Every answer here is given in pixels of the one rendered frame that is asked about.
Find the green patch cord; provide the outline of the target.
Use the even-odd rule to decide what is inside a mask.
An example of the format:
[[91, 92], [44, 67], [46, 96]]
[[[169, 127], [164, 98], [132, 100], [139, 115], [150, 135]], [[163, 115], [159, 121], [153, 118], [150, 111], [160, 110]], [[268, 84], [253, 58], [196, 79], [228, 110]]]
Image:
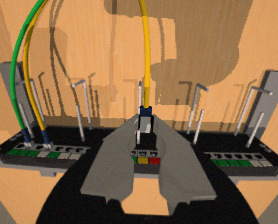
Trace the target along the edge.
[[13, 103], [13, 107], [19, 122], [19, 125], [21, 127], [21, 132], [23, 135], [27, 135], [28, 131], [27, 128], [24, 125], [19, 107], [18, 107], [18, 103], [17, 103], [17, 98], [16, 98], [16, 91], [15, 91], [15, 71], [16, 71], [16, 63], [17, 63], [17, 58], [18, 58], [18, 53], [20, 50], [20, 46], [21, 43], [23, 41], [24, 35], [33, 19], [33, 17], [35, 16], [36, 12], [38, 11], [38, 9], [41, 7], [41, 5], [43, 4], [45, 0], [38, 0], [36, 2], [36, 4], [34, 5], [34, 7], [32, 8], [32, 10], [30, 11], [29, 15], [27, 16], [21, 30], [20, 33], [18, 35], [15, 47], [14, 47], [14, 51], [13, 51], [13, 55], [12, 55], [12, 60], [11, 60], [11, 67], [10, 67], [10, 92], [11, 92], [11, 98], [12, 98], [12, 103]]

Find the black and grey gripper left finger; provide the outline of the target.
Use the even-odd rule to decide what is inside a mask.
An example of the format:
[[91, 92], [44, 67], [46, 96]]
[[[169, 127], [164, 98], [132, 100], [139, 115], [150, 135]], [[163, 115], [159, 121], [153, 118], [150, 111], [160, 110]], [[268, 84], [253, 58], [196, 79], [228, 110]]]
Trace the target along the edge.
[[[103, 140], [98, 140], [59, 179], [35, 224], [73, 224], [96, 213], [106, 212], [107, 202], [122, 203], [133, 192], [134, 160], [140, 130], [135, 114]], [[136, 133], [135, 133], [136, 130]]]

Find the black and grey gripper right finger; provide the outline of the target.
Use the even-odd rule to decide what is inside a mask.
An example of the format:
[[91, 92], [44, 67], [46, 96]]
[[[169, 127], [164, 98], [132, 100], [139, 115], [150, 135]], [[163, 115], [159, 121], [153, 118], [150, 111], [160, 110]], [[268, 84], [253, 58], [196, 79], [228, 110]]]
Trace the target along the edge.
[[159, 192], [168, 200], [169, 215], [186, 202], [191, 216], [215, 224], [259, 224], [237, 186], [196, 144], [155, 114], [150, 122], [160, 152]]

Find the yellow patch cord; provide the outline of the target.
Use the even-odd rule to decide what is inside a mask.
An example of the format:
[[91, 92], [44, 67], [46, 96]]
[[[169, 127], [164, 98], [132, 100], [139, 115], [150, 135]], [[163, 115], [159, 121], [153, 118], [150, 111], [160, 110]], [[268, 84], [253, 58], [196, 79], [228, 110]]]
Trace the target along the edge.
[[[31, 88], [30, 83], [30, 77], [29, 77], [29, 67], [28, 67], [28, 55], [29, 55], [29, 45], [30, 40], [32, 36], [32, 32], [35, 26], [35, 23], [38, 19], [39, 14], [41, 13], [43, 7], [47, 3], [48, 0], [45, 0], [41, 7], [36, 12], [35, 16], [33, 17], [27, 31], [26, 39], [25, 39], [25, 45], [24, 45], [24, 55], [23, 55], [23, 66], [24, 66], [24, 77], [25, 77], [25, 83], [27, 92], [32, 104], [32, 107], [34, 109], [34, 112], [36, 114], [36, 117], [38, 119], [39, 125], [41, 127], [41, 132], [43, 136], [47, 136], [47, 130], [45, 129], [42, 117], [40, 115], [40, 112], [38, 110], [37, 104], [34, 99], [34, 95]], [[150, 34], [149, 34], [149, 23], [148, 23], [148, 16], [147, 16], [147, 10], [145, 6], [144, 0], [138, 0], [142, 15], [142, 22], [143, 22], [143, 31], [144, 31], [144, 50], [145, 50], [145, 78], [144, 78], [144, 108], [149, 108], [149, 93], [150, 93]]]

